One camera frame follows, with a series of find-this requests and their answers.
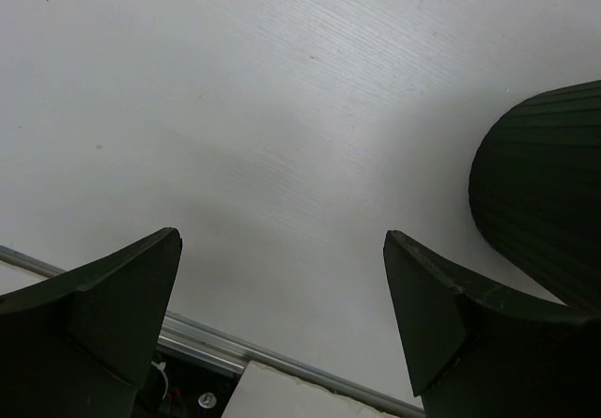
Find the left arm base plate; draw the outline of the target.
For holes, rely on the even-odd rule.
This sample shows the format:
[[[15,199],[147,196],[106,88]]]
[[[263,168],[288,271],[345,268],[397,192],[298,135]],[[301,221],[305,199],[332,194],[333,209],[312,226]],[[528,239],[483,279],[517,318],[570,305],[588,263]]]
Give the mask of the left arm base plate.
[[[131,416],[222,417],[239,380],[239,373],[159,348]]]

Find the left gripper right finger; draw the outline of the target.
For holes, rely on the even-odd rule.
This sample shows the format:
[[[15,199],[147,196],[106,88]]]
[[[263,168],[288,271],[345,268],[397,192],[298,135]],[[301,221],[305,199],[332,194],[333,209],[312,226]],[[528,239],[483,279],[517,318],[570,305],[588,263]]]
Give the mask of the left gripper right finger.
[[[599,415],[599,316],[505,286],[398,230],[383,258],[427,416]]]

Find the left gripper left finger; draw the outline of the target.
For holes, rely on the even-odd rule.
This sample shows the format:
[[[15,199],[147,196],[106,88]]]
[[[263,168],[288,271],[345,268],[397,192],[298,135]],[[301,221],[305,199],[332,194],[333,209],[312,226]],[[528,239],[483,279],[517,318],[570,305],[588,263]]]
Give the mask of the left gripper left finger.
[[[128,417],[146,383],[182,239],[163,228],[1,298],[4,417]]]

